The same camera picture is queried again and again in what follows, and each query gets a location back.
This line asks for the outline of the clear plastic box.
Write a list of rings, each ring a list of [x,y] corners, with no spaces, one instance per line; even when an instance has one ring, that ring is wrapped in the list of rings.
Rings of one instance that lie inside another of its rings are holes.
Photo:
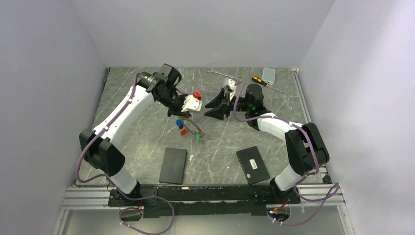
[[[274,83],[276,78],[276,70],[271,68],[264,68],[262,79],[267,83]]]

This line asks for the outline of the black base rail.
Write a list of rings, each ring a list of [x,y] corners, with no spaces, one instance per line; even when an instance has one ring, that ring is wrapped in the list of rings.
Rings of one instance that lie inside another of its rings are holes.
[[[143,206],[144,218],[171,215],[171,208],[162,201],[167,199],[175,215],[250,214],[266,215],[267,209],[289,204],[298,205],[300,198],[293,192],[277,195],[269,185],[231,186],[167,186],[143,185],[141,201],[125,199],[116,189],[110,191],[108,205],[111,208]]]

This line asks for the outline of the black flat box left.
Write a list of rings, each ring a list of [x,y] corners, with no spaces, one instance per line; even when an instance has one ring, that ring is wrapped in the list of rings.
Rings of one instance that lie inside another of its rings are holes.
[[[161,165],[159,182],[181,185],[184,178],[186,158],[186,149],[167,147]]]

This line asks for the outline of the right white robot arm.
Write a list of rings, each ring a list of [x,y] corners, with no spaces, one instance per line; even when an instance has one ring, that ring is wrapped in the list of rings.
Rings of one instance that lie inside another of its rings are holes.
[[[219,94],[205,108],[206,117],[223,120],[244,112],[246,122],[257,131],[269,133],[286,143],[287,167],[270,182],[270,198],[282,203],[288,198],[289,191],[309,175],[315,175],[320,167],[329,162],[330,156],[316,124],[291,122],[269,111],[263,103],[262,88],[249,84],[244,97],[235,94],[235,85],[225,85]]]

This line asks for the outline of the aluminium frame rail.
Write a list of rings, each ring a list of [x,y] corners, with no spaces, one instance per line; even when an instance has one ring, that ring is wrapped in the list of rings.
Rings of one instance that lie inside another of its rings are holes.
[[[331,187],[331,184],[300,185],[298,186],[300,203],[298,205],[289,204],[288,206],[302,208],[317,207],[320,204],[324,206],[344,206],[346,203],[340,189],[333,193],[331,197],[322,201],[322,198],[325,197]],[[68,188],[64,193],[61,207],[68,210],[121,209],[111,208],[108,205],[108,197],[112,189],[112,187]]]

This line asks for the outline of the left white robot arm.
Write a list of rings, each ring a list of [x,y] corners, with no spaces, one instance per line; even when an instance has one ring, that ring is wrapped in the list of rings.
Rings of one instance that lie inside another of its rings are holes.
[[[109,116],[92,130],[84,129],[80,133],[82,152],[75,167],[77,181],[87,183],[97,178],[80,177],[81,163],[86,161],[118,189],[127,205],[137,204],[141,197],[140,183],[127,170],[125,156],[117,147],[135,120],[154,102],[168,108],[169,117],[189,118],[191,111],[201,109],[198,92],[186,93],[177,89],[181,79],[180,72],[168,64],[163,64],[154,73],[137,73],[128,93]]]

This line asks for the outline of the yellow black screwdriver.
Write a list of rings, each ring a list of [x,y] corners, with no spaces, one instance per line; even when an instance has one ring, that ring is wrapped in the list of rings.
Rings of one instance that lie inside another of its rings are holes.
[[[273,89],[273,90],[275,90],[275,91],[277,91],[279,93],[283,93],[279,89],[272,87],[269,83],[265,82],[264,80],[262,80],[261,78],[259,78],[257,76],[252,76],[251,77],[251,80],[253,82],[257,83],[257,84],[260,84],[260,85],[264,86],[264,87],[268,87],[268,88],[271,88],[271,89]]]

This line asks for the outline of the black box with label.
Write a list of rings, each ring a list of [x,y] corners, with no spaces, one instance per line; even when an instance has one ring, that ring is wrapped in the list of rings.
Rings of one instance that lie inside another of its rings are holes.
[[[257,146],[236,152],[248,185],[253,185],[270,178],[270,174],[259,153]]]

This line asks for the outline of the silver wrench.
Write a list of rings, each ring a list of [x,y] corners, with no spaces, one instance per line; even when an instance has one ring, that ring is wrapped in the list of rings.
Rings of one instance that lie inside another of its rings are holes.
[[[224,76],[224,77],[233,79],[235,81],[240,81],[243,78],[243,76],[241,76],[241,75],[229,75],[227,73],[223,73],[223,72],[217,71],[217,70],[215,70],[213,68],[210,68],[210,67],[206,68],[206,72],[207,73],[215,73],[215,74],[218,74],[218,75],[221,75],[221,76]]]

